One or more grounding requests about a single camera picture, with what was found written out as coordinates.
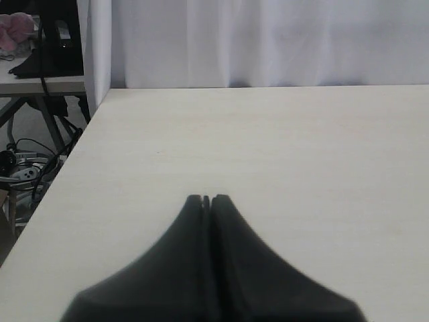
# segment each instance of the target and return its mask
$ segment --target curtain fold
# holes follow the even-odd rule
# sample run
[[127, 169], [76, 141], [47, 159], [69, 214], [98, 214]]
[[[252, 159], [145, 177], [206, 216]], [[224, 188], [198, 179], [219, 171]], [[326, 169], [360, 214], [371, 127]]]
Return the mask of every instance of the curtain fold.
[[[165, 88], [429, 81], [427, 0], [88, 1], [96, 104], [110, 82]], [[97, 39], [106, 35], [111, 44]]]

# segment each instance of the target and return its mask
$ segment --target black plastic part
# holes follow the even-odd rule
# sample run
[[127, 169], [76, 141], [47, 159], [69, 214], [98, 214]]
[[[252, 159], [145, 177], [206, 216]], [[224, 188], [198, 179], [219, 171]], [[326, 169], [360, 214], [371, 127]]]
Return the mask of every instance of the black plastic part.
[[228, 196], [213, 199], [210, 222], [223, 321], [365, 321], [354, 302], [317, 284], [274, 253]]
[[189, 196], [169, 230], [143, 257], [78, 294], [62, 321], [218, 321], [207, 201]]

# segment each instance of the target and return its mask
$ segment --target plush toy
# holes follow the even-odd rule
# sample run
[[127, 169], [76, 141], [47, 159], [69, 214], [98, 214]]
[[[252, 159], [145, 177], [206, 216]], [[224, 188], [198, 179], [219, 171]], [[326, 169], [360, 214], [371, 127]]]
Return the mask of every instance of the plush toy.
[[23, 12], [0, 15], [0, 49], [12, 52], [34, 31], [33, 18]]

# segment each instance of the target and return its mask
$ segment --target black device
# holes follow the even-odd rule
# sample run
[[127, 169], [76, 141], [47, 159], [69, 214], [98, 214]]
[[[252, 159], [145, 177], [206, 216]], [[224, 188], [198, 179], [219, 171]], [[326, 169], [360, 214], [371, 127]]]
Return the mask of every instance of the black device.
[[[35, 0], [35, 3], [46, 39], [25, 62], [9, 73], [19, 78], [83, 75], [76, 0]], [[68, 30], [70, 38], [61, 38], [60, 27]]]
[[77, 295], [62, 322], [365, 322], [273, 252], [226, 195], [189, 196], [139, 260]]

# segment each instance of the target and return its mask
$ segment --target white desk surface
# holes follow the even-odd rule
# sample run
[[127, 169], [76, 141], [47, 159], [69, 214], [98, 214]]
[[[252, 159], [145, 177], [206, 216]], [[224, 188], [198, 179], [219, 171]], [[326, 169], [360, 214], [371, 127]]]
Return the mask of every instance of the white desk surface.
[[2, 322], [58, 321], [188, 194], [369, 321], [429, 316], [429, 87], [111, 90], [0, 269]]
[[[20, 65], [26, 58], [16, 58], [11, 62], [0, 60], [0, 97], [42, 94], [43, 88], [38, 78], [19, 79], [9, 70]], [[85, 92], [83, 76], [46, 78], [50, 93]]]

